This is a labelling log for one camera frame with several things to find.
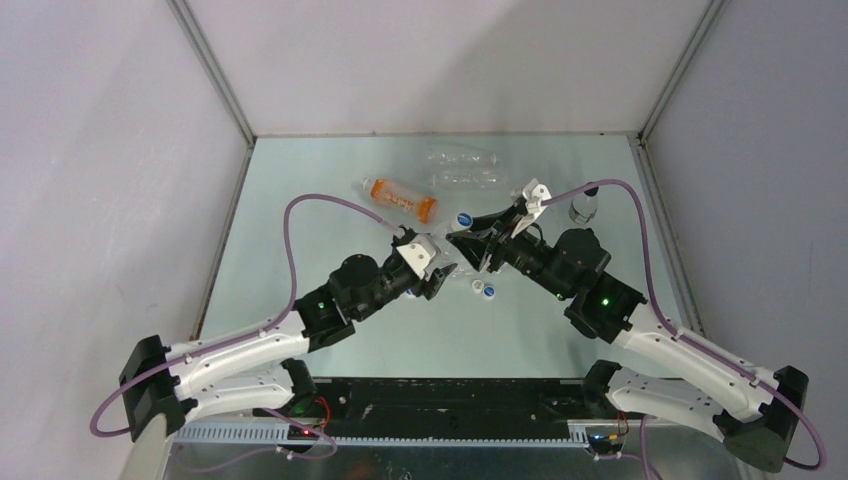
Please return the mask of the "small clear bottle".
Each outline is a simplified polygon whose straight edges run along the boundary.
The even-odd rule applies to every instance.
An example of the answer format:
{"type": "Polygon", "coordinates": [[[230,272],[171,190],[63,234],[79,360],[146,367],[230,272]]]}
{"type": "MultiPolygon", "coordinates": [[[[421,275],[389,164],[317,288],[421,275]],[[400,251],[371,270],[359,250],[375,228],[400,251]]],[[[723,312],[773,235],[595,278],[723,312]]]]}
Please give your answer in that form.
{"type": "Polygon", "coordinates": [[[581,192],[571,198],[568,214],[572,222],[578,225],[587,225],[595,217],[597,210],[597,196],[589,198],[581,192]]]}

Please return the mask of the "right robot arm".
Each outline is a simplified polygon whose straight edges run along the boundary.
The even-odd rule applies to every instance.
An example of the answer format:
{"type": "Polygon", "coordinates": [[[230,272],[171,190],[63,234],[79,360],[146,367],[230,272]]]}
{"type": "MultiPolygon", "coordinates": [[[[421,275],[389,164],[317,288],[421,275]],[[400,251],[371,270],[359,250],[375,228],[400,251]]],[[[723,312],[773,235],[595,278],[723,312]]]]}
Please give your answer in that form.
{"type": "Polygon", "coordinates": [[[611,256],[594,232],[564,231],[554,245],[518,231],[512,209],[473,219],[469,229],[447,234],[478,271],[508,265],[557,298],[571,325],[658,362],[675,376],[653,378],[613,361],[597,361],[581,392],[585,411],[606,418],[614,411],[664,418],[705,433],[737,459],[778,473],[798,425],[809,379],[785,366],[777,371],[718,347],[695,332],[666,326],[644,295],[606,272],[611,256]]]}

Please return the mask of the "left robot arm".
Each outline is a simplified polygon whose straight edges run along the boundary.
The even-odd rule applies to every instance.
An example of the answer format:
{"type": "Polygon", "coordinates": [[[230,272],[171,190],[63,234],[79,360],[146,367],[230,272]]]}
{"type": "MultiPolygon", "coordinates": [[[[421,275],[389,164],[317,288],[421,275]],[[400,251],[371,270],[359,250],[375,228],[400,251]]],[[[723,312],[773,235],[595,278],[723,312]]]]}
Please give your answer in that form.
{"type": "Polygon", "coordinates": [[[171,435],[194,420],[237,410],[308,414],[316,390],[296,357],[353,335],[356,323],[405,294],[434,298],[456,267],[431,235],[404,229],[383,263],[364,254],[346,258],[280,320],[209,340],[165,345],[154,335],[139,341],[119,376],[131,439],[157,416],[171,435]]]}

